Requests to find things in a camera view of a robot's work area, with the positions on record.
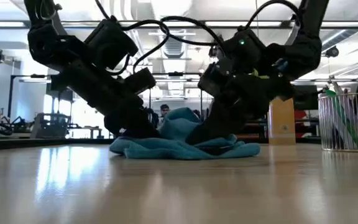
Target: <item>robotic manipulator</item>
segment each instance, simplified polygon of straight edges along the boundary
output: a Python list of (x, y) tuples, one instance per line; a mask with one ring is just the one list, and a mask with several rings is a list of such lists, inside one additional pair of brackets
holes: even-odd
[[(198, 83), (200, 89), (214, 96), (214, 103), (210, 116), (188, 136), (187, 143), (236, 133), (247, 120), (266, 115), (274, 98), (293, 97), (290, 81), (316, 69), (321, 58), (319, 30), (328, 0), (308, 1), (302, 0), (300, 7), (292, 5), (296, 34), (286, 45), (265, 46), (248, 25), (239, 27), (229, 40), (216, 40), (219, 60), (209, 65)], [(107, 70), (114, 69), (125, 57), (128, 62), (129, 56), (138, 51), (125, 33), (127, 27), (111, 16), (82, 42), (67, 35), (53, 0), (24, 2), (32, 23), (28, 41), (33, 59), (60, 72), (52, 77), (52, 88), (75, 91), (104, 115), (104, 125), (113, 134), (125, 129), (124, 135), (132, 138), (158, 138), (138, 97), (155, 86), (151, 72), (144, 68), (120, 79)]]

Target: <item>wooden table surface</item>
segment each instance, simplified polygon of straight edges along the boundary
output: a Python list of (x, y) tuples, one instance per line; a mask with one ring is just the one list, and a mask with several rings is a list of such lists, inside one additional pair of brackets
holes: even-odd
[(358, 224), (358, 153), (263, 146), (214, 161), (131, 160), (107, 146), (0, 151), (0, 224)]

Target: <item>fabric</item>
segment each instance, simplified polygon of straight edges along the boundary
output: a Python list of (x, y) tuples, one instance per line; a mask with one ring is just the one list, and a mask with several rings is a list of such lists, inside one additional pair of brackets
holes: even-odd
[[(250, 157), (259, 154), (258, 144), (237, 141), (235, 135), (230, 135), (226, 139), (212, 139), (195, 146), (187, 144), (185, 139), (200, 123), (200, 119), (189, 108), (173, 110), (166, 115), (163, 125), (159, 128), (162, 138), (119, 137), (110, 145), (110, 151), (131, 159), (201, 160)], [(214, 156), (199, 149), (206, 147), (229, 150)]]

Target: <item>wire mesh cup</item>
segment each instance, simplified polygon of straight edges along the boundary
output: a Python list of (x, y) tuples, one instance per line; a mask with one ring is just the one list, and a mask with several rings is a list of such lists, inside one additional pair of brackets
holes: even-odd
[(327, 93), (318, 108), (323, 149), (358, 152), (358, 93)]

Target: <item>blue towel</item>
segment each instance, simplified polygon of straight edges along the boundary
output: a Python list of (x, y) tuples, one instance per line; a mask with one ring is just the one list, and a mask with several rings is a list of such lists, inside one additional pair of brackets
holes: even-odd
[[(165, 121), (159, 129), (162, 138), (117, 138), (110, 145), (110, 151), (131, 159), (201, 160), (249, 157), (259, 154), (258, 144), (245, 144), (237, 141), (233, 134), (227, 139), (212, 139), (195, 146), (187, 144), (186, 137), (200, 123), (201, 121), (189, 108), (173, 110), (166, 115)], [(231, 150), (219, 156), (213, 156), (198, 147), (230, 147)]]

